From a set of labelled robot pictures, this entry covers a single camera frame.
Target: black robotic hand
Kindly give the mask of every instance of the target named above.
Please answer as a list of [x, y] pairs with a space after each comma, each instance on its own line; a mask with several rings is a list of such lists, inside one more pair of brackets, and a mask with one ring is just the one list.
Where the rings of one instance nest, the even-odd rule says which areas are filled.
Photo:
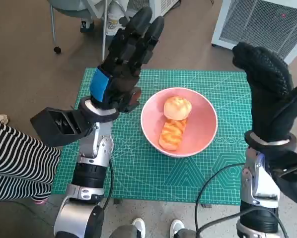
[[287, 64], [263, 47], [241, 42], [233, 64], [243, 69], [251, 88], [252, 131], [266, 142], [286, 140], [297, 117], [297, 87]]

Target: bowl rim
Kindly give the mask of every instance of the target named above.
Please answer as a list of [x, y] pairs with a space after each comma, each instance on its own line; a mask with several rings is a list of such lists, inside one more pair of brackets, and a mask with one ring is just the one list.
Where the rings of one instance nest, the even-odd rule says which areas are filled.
[[[143, 128], [143, 111], [145, 109], [145, 107], [148, 105], [148, 102], [157, 94], [163, 92], [163, 91], [167, 91], [167, 90], [171, 90], [171, 89], [184, 89], [184, 90], [188, 90], [188, 91], [191, 91], [191, 92], [194, 92], [196, 94], [199, 94], [200, 96], [202, 96], [206, 102], [212, 107], [214, 113], [215, 113], [215, 118], [216, 118], [216, 128], [215, 128], [215, 131], [214, 131], [214, 134], [211, 138], [211, 140], [207, 143], [206, 146], [204, 146], [203, 148], [201, 148], [199, 151], [196, 151], [196, 152], [193, 152], [193, 153], [188, 153], [188, 154], [184, 154], [184, 155], [178, 155], [178, 154], [174, 154], [174, 153], [171, 153], [171, 152], [167, 152], [166, 150], [161, 150], [160, 148], [158, 148], [157, 146], [155, 146], [148, 138], [147, 134], [145, 133], [145, 130]], [[202, 94], [200, 94], [199, 92], [196, 92], [192, 89], [188, 89], [188, 88], [183, 88], [183, 87], [173, 87], [173, 88], [165, 88], [163, 90], [160, 90], [158, 91], [157, 93], [154, 93], [152, 96], [150, 96], [150, 98], [145, 102], [143, 108], [142, 108], [142, 111], [141, 111], [141, 128], [142, 128], [142, 131], [143, 131], [143, 134], [144, 136], [146, 137], [146, 139], [149, 141], [149, 143], [156, 149], [158, 150], [159, 152], [161, 152], [162, 154], [164, 155], [168, 155], [170, 157], [175, 157], [175, 158], [185, 158], [185, 157], [189, 157], [189, 156], [193, 156], [193, 155], [196, 155], [200, 152], [202, 152], [203, 150], [205, 150], [211, 143], [212, 141], [214, 140], [216, 134], [217, 134], [217, 129], [218, 129], [218, 118], [217, 118], [217, 112], [214, 108], [214, 106], [212, 105], [212, 103]]]

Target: green cutting mat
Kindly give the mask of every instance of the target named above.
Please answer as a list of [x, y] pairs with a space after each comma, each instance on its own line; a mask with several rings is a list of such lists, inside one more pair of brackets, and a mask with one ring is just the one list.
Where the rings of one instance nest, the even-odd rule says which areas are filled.
[[[89, 95], [94, 68], [87, 68], [75, 106]], [[245, 131], [251, 128], [250, 90], [242, 72], [142, 70], [138, 86], [141, 105], [130, 114], [121, 114], [113, 126], [113, 166], [115, 198], [194, 202], [205, 181], [220, 168], [244, 161]], [[200, 92], [214, 105], [218, 131], [202, 153], [175, 159], [156, 151], [146, 141], [140, 124], [144, 103], [154, 93], [169, 87], [185, 87]], [[65, 193], [71, 182], [78, 142], [64, 147], [53, 193]], [[219, 175], [202, 198], [207, 204], [239, 204], [241, 168]], [[106, 193], [110, 173], [105, 181]]]

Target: gray floor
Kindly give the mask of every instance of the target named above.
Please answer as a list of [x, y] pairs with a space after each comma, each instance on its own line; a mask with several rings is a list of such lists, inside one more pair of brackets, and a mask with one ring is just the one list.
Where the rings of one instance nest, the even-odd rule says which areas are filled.
[[[221, 6], [215, 0], [183, 0], [180, 8], [165, 17], [165, 29], [145, 68], [237, 70], [231, 63], [231, 51], [210, 45]], [[0, 0], [0, 113], [10, 116], [12, 126], [36, 136], [29, 119], [46, 106], [69, 109], [86, 67], [100, 63], [101, 33], [79, 33], [79, 20], [57, 14], [57, 33], [63, 54], [53, 51], [47, 1]], [[297, 58], [291, 64], [297, 84]], [[297, 135], [297, 120], [293, 128]], [[53, 224], [61, 196], [53, 196], [47, 206], [35, 207], [24, 200], [48, 223]], [[180, 218], [193, 228], [193, 204], [150, 201], [124, 201], [106, 211], [104, 238], [119, 225], [142, 217], [147, 237], [168, 237], [171, 221]], [[204, 224], [237, 212], [238, 207], [214, 206], [199, 212]], [[290, 237], [297, 238], [297, 205], [283, 197], [281, 218]], [[209, 228], [203, 237], [237, 237], [236, 220]], [[34, 218], [17, 204], [0, 204], [0, 238], [51, 238], [52, 227]]]

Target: orange bread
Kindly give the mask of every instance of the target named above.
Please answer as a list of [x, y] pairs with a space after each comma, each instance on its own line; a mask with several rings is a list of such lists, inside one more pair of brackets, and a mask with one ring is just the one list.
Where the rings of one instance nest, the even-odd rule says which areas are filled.
[[159, 144], [165, 150], [177, 150], [183, 141], [187, 119], [171, 120], [167, 119], [162, 133], [159, 136]]
[[184, 120], [192, 110], [191, 103], [183, 97], [174, 96], [166, 100], [164, 104], [164, 115], [168, 119]]

